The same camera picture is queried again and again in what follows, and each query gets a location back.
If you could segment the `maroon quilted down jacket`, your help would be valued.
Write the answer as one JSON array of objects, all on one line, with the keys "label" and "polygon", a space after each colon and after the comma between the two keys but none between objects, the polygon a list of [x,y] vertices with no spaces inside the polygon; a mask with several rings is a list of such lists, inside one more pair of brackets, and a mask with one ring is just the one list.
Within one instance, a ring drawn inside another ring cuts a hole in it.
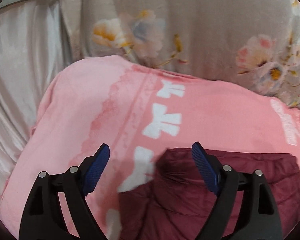
[{"label": "maroon quilted down jacket", "polygon": [[[288,153],[208,150],[238,172],[261,170],[271,188],[287,234],[300,220],[300,168]],[[216,197],[202,180],[188,148],[168,149],[157,160],[154,178],[119,194],[121,239],[194,239]]]}]

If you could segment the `pink blanket with white bows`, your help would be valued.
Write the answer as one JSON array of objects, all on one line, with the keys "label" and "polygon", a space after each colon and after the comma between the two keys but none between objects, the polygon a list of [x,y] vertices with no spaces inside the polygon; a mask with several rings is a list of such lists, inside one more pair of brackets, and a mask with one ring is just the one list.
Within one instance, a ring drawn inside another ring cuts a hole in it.
[{"label": "pink blanket with white bows", "polygon": [[196,141],[208,150],[290,153],[300,167],[300,110],[233,83],[150,69],[119,56],[78,61],[54,78],[40,102],[2,194],[0,218],[17,236],[38,173],[63,173],[105,143],[110,159],[87,201],[114,236],[117,194],[149,180],[164,150]]}]

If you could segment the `silver satin curtain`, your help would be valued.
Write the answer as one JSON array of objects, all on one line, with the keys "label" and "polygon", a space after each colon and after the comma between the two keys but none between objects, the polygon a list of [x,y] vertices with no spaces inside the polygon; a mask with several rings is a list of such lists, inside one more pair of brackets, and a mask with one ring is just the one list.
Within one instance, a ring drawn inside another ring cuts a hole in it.
[{"label": "silver satin curtain", "polygon": [[59,0],[0,8],[0,198],[47,87],[68,63],[67,48]]}]

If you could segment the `grey floral bedsheet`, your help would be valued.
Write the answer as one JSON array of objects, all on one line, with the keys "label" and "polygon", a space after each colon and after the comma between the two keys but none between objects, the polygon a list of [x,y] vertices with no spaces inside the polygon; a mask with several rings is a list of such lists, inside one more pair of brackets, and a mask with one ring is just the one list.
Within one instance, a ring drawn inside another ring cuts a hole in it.
[{"label": "grey floral bedsheet", "polygon": [[300,109],[300,0],[61,0],[74,60],[236,83]]}]

